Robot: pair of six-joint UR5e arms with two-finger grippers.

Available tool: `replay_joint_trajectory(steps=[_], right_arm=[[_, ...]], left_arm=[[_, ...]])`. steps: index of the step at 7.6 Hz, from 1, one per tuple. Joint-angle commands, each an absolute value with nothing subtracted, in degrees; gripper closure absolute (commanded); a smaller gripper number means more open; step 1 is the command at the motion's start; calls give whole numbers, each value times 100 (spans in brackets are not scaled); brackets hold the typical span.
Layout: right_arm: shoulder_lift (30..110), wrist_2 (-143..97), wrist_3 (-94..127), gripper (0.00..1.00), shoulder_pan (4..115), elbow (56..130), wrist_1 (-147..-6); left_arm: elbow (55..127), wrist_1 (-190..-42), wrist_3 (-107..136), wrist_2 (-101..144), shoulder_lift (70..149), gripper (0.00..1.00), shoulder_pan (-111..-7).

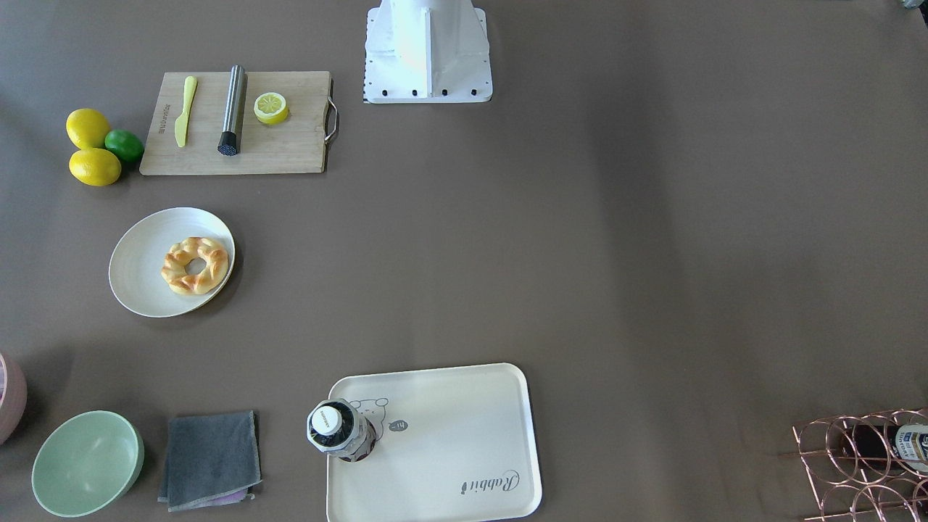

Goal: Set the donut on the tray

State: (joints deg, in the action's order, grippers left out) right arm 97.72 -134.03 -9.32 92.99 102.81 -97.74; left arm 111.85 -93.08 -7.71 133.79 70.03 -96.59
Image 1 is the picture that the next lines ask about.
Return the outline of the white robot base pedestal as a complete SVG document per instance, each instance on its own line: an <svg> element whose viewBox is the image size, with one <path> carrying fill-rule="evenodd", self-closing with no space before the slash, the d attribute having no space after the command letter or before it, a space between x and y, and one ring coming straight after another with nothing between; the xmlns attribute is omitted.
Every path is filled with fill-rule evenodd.
<svg viewBox="0 0 928 522"><path fill-rule="evenodd" d="M368 10L364 102L461 104L492 96L484 10L471 1L382 1Z"/></svg>

